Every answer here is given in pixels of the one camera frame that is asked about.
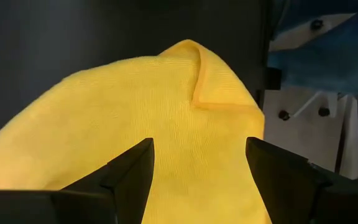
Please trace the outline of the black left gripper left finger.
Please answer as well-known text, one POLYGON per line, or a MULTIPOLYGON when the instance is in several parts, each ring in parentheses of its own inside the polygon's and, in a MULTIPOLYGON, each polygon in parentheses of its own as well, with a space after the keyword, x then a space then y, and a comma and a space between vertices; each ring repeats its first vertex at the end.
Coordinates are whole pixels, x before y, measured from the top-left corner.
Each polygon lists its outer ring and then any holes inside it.
POLYGON ((145 138, 61 190, 0 190, 0 224, 141 224, 153 175, 145 138))

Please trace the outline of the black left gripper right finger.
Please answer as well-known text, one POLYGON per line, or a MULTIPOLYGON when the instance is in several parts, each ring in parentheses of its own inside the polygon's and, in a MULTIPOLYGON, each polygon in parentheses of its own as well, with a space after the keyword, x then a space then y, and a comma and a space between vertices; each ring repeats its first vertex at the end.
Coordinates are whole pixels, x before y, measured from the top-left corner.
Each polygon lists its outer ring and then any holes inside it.
POLYGON ((255 137, 246 158, 273 224, 358 224, 358 181, 255 137))

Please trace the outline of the black table frame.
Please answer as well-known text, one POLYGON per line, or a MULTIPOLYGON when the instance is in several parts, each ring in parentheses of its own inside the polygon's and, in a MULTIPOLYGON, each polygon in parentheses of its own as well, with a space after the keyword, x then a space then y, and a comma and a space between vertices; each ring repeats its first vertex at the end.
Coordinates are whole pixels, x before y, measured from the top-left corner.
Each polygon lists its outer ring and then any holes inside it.
POLYGON ((260 85, 256 92, 256 101, 259 108, 264 107, 265 92, 267 90, 279 90, 282 72, 267 65, 269 56, 270 41, 275 36, 275 31, 282 17, 282 3, 279 9, 276 0, 259 0, 260 3, 260 55, 262 76, 260 85))

